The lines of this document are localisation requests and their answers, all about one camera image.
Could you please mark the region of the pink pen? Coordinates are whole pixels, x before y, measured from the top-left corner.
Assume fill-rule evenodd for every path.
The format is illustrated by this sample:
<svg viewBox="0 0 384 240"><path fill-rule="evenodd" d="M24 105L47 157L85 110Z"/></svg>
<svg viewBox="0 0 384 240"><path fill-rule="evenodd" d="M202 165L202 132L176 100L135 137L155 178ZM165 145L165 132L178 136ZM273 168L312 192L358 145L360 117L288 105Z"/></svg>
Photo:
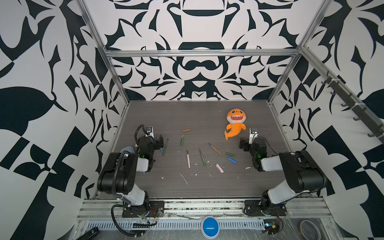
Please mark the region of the pink pen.
<svg viewBox="0 0 384 240"><path fill-rule="evenodd" d="M191 168L191 160L190 160L189 150L186 149L186 152L187 152L187 163L188 163L188 168Z"/></svg>

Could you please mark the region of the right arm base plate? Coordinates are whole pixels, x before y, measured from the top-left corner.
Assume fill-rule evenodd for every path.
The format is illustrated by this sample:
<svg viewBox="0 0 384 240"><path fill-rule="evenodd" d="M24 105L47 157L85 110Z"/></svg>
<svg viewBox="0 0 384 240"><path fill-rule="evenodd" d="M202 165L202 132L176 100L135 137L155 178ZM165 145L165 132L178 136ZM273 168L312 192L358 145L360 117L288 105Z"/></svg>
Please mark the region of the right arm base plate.
<svg viewBox="0 0 384 240"><path fill-rule="evenodd" d="M246 200L243 213L249 217L286 216L286 204L274 205L262 200Z"/></svg>

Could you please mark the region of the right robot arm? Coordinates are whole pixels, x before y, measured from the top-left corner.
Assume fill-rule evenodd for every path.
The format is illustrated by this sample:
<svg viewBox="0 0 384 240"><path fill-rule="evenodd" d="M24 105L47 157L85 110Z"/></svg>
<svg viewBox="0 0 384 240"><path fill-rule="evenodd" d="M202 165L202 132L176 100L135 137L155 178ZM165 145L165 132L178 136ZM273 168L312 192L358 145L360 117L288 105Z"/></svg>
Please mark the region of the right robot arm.
<svg viewBox="0 0 384 240"><path fill-rule="evenodd" d="M301 194L318 192L327 185L326 175L307 151L283 152L269 157L267 140L263 138L250 141L241 138L239 148L250 153L258 172L284 173L283 182L263 193L259 209L264 212L282 207Z"/></svg>

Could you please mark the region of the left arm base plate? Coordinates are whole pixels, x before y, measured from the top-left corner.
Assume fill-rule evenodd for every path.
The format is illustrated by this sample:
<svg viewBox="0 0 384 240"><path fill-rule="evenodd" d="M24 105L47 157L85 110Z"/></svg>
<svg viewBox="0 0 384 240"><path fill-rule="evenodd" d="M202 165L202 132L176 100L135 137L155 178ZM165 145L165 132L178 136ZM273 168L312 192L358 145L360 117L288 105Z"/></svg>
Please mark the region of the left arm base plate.
<svg viewBox="0 0 384 240"><path fill-rule="evenodd" d="M125 206L122 217L123 218L140 218L148 217L155 218L159 217L165 208L164 201L149 201L141 206Z"/></svg>

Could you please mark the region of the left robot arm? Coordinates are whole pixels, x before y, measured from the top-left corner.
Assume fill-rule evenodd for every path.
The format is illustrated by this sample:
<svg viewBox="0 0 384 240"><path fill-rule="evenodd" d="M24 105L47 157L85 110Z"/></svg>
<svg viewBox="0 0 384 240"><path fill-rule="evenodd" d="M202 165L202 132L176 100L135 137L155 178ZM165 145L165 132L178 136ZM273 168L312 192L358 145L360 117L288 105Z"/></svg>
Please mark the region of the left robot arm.
<svg viewBox="0 0 384 240"><path fill-rule="evenodd" d="M136 173L152 170L155 150L164 146L164 138L142 136L138 143L137 150L128 146L109 155L98 178L97 189L121 200L128 207L147 210L150 207L149 196L136 185Z"/></svg>

